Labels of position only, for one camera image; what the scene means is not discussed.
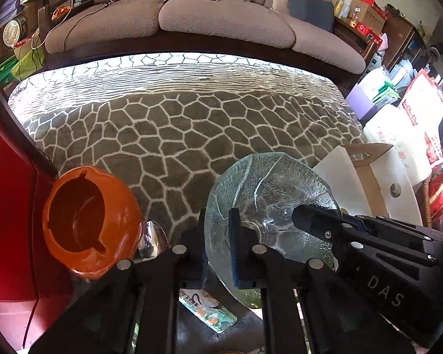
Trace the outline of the orange ceramic ashtray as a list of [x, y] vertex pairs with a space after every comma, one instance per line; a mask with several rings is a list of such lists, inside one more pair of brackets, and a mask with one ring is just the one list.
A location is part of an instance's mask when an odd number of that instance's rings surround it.
[[142, 214], [124, 182], [85, 165], [54, 182], [43, 208], [42, 229], [54, 258], [75, 275], [97, 280], [119, 260], [133, 257]]

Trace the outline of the colourful snack packet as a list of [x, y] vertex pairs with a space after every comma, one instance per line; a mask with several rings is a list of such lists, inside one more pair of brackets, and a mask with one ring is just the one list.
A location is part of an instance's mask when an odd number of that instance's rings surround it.
[[218, 334], [237, 324], [237, 317], [205, 289], [180, 289], [179, 302]]

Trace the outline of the clear green glass bowl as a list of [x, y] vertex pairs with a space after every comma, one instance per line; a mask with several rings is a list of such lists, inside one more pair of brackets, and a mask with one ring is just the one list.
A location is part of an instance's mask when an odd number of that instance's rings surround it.
[[251, 309], [262, 305], [257, 289], [234, 286], [229, 248], [229, 210], [238, 209], [242, 225], [253, 229], [260, 243], [285, 258], [338, 263], [331, 245], [297, 229], [292, 213], [299, 205], [314, 205], [340, 213], [330, 187], [310, 167], [286, 153], [255, 153], [236, 161], [209, 193], [205, 214], [206, 254], [211, 269], [231, 295]]

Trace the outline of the red gift box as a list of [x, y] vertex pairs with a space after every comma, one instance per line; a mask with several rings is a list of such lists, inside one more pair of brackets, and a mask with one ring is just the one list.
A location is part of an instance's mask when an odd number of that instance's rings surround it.
[[15, 350], [34, 343], [61, 311], [57, 298], [69, 295], [40, 225], [52, 182], [0, 125], [0, 333]]

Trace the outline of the white cardboard box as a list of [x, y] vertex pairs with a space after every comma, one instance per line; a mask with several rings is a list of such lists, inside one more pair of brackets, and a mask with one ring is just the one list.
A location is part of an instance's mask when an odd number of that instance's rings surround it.
[[405, 167], [390, 144], [339, 145], [313, 170], [349, 215], [423, 224]]

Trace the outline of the metal spoon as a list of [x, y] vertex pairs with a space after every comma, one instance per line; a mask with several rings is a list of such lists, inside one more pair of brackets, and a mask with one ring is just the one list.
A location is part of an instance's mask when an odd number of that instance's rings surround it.
[[164, 229], [156, 221], [146, 221], [142, 225], [142, 234], [137, 246], [138, 257], [141, 260], [154, 259], [169, 246]]

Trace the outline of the dark blue cushion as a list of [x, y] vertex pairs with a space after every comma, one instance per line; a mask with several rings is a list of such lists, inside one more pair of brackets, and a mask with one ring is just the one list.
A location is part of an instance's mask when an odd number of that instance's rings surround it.
[[333, 32], [334, 6], [325, 0], [288, 0], [289, 15], [298, 20]]

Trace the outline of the brown fabric sofa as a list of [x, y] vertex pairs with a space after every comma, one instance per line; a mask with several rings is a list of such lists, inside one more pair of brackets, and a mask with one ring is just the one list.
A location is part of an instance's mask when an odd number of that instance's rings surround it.
[[190, 51], [257, 58], [329, 78], [366, 67], [352, 46], [292, 17], [278, 0], [92, 0], [42, 37], [57, 62]]

